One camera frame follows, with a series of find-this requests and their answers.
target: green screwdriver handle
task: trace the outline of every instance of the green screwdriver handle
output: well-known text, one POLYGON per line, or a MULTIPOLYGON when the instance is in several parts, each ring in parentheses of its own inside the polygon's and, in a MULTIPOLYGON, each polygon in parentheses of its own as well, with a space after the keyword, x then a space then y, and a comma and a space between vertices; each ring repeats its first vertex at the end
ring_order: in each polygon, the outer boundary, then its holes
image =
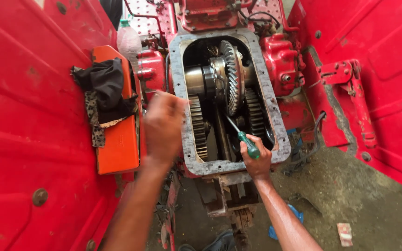
POLYGON ((243 131, 240 131, 238 133, 238 139, 246 143, 246 146, 248 147, 248 154, 251 158, 256 159, 260 157, 260 151, 258 148, 255 146, 254 142, 252 142, 250 139, 246 137, 246 133, 243 131))

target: hand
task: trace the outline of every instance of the hand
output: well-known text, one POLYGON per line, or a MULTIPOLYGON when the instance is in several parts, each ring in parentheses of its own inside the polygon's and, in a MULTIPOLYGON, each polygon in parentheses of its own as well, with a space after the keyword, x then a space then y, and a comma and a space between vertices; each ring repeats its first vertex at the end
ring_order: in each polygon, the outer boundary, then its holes
POLYGON ((144 118, 147 152, 155 163, 171 164, 182 146, 181 128, 187 100, 158 92, 144 118))
POLYGON ((272 152, 263 145, 261 139, 254 135, 246 134, 246 137, 254 142, 260 151, 260 157, 253 159, 248 155, 248 147, 245 142, 240 142, 240 152, 243 157, 244 164, 253 180, 269 179, 269 167, 271 166, 272 152))

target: spur gear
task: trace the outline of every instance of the spur gear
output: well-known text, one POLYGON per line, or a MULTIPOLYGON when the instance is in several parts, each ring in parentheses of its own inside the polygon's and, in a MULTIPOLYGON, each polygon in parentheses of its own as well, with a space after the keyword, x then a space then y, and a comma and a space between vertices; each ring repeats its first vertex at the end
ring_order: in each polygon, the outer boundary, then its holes
POLYGON ((193 136, 195 137, 195 146, 198 156, 207 161, 207 136, 209 133, 209 123, 204 121, 201 112, 200 100, 197 94, 189 95, 188 99, 190 104, 190 115, 192 117, 193 136))
POLYGON ((226 110, 229 116, 233 116, 244 100, 244 69, 241 62, 243 56, 236 46, 225 40, 221 41, 219 51, 226 62, 226 110))
POLYGON ((246 88, 246 108, 248 112, 248 121, 251 128, 250 133, 254 136, 263 138, 266 134, 265 123, 263 120, 263 112, 258 100, 257 94, 250 89, 246 88))

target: plastic bottle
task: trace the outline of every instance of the plastic bottle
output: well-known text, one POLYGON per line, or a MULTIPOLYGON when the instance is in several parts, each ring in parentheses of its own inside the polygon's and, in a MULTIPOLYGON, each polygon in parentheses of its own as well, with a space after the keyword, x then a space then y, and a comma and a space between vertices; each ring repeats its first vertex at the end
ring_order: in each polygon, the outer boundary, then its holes
POLYGON ((137 54, 142 51, 142 42, 139 34, 130 26, 128 19, 120 20, 120 28, 117 32, 117 49, 137 71, 137 54))

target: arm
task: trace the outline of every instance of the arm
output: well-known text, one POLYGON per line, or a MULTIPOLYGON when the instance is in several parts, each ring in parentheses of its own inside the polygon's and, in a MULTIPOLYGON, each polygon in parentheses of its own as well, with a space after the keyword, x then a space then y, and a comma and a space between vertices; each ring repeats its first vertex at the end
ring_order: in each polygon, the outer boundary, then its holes
POLYGON ((156 200, 173 158, 181 147, 181 127, 187 101, 160 92, 145 116, 148 156, 133 192, 121 201, 103 251, 144 250, 156 200))
POLYGON ((260 150, 260 157, 252 159, 244 142, 240 143, 241 155, 248 173, 254 180, 263 204, 269 214, 283 250, 322 250, 293 214, 285 201, 276 192, 269 178, 272 153, 266 149, 259 137, 247 134, 260 150))

